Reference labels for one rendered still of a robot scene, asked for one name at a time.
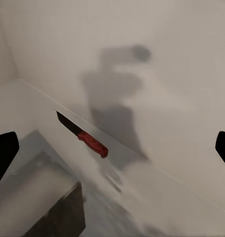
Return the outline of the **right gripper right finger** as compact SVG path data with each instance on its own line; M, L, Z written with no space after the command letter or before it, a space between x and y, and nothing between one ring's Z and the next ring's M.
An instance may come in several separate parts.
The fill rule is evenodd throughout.
M225 132L224 131L219 132L217 140L216 140L215 149L225 162Z

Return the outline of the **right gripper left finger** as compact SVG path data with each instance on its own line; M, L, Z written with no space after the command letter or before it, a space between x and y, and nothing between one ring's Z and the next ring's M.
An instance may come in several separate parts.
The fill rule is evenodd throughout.
M0 180L19 151L16 132L0 135Z

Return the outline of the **parer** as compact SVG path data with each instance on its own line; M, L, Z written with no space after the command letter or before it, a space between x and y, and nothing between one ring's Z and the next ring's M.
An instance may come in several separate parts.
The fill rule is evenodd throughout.
M59 112L57 112L57 116L64 124L66 124L71 130L73 130L79 138L82 138L87 144L89 144L90 147L100 152L102 156L107 154L107 148L103 146L100 142L88 135L85 131L81 130L81 128L73 124L70 120L68 120Z

